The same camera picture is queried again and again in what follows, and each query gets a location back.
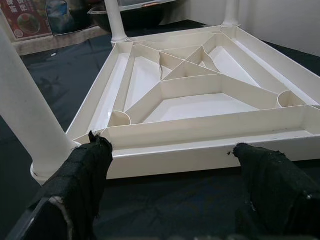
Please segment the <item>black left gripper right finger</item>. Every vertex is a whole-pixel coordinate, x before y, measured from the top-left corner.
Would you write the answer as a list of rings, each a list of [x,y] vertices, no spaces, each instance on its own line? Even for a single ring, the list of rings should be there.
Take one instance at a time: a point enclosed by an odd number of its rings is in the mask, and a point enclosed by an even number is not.
[[[247,143],[233,149],[255,212],[271,234],[320,236],[320,186],[285,154]]]

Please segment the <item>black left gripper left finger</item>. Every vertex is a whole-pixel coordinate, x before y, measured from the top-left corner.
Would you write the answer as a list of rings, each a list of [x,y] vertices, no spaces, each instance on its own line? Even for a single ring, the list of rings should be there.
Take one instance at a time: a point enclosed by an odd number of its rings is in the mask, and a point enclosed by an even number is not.
[[[30,203],[39,207],[26,240],[95,240],[93,222],[99,214],[112,144],[89,133],[90,142],[74,149]]]

